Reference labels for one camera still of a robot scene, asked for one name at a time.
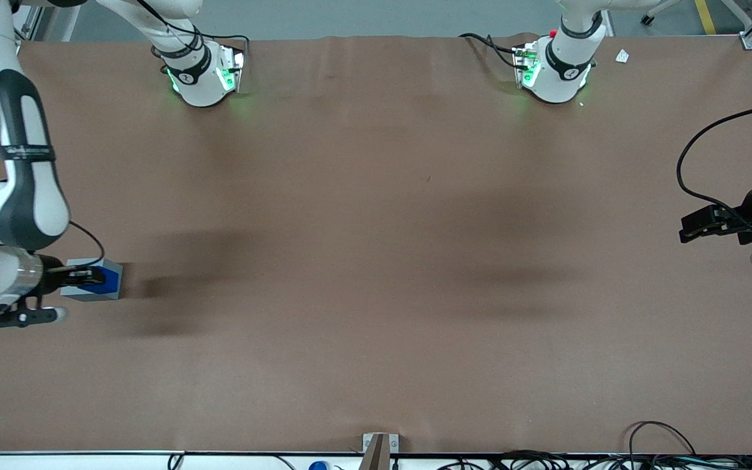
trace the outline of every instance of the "gray floor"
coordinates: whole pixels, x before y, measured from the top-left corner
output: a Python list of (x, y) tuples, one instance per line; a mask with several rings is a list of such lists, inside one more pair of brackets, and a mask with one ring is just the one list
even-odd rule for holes
[[(717, 33), (737, 33), (742, 24), (718, 0), (707, 0)], [(659, 13), (650, 26), (643, 12), (611, 12), (618, 36), (703, 35), (695, 2), (684, 0)], [(475, 32), (509, 36), (558, 27), (551, 0), (206, 0), (194, 20), (207, 33), (241, 33), (252, 39), (315, 39), (324, 36), (456, 36)], [(96, 2), (81, 6), (72, 41), (144, 41), (134, 27)]]
[[(316, 39), (325, 36), (457, 36), (466, 32), (509, 36), (558, 27), (550, 0), (206, 0), (194, 24), (207, 33), (239, 33), (252, 39)], [(143, 39), (96, 3), (81, 7), (72, 41)]]

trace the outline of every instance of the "table surface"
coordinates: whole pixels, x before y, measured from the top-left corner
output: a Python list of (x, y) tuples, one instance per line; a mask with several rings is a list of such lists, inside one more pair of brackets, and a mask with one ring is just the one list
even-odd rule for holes
[[(561, 105), (463, 39), (257, 42), (209, 109), (143, 44), (20, 57), (72, 217), (126, 271), (120, 301), (0, 330), (0, 450), (621, 451), (656, 419), (752, 452), (752, 246), (678, 243), (705, 203), (674, 173), (752, 107), (737, 38), (606, 39)], [(686, 178), (737, 204), (752, 116)]]

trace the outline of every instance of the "blue block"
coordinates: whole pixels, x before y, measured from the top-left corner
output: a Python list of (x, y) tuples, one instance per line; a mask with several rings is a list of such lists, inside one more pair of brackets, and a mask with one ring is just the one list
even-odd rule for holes
[[(66, 261), (66, 266), (74, 266), (92, 261), (94, 258), (78, 258)], [(102, 259), (95, 264), (106, 277), (100, 285), (86, 285), (81, 287), (65, 287), (60, 289), (62, 297), (74, 298), (81, 302), (95, 302), (99, 300), (117, 300), (120, 297), (120, 283), (123, 277), (122, 265)]]

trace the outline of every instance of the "yellow floor line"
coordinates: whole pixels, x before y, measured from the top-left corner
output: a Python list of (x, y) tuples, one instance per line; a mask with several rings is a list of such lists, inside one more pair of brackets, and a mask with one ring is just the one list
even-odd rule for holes
[(701, 24), (704, 25), (704, 33), (715, 35), (713, 17), (710, 16), (710, 9), (707, 8), (706, 0), (695, 0), (695, 8), (698, 9), (698, 16), (701, 17)]

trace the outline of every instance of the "white paper scrap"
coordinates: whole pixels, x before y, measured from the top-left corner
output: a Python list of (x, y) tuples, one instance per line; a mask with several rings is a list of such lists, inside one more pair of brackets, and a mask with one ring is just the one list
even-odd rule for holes
[(620, 54), (617, 54), (617, 62), (626, 63), (629, 62), (629, 53), (626, 50), (620, 50)]

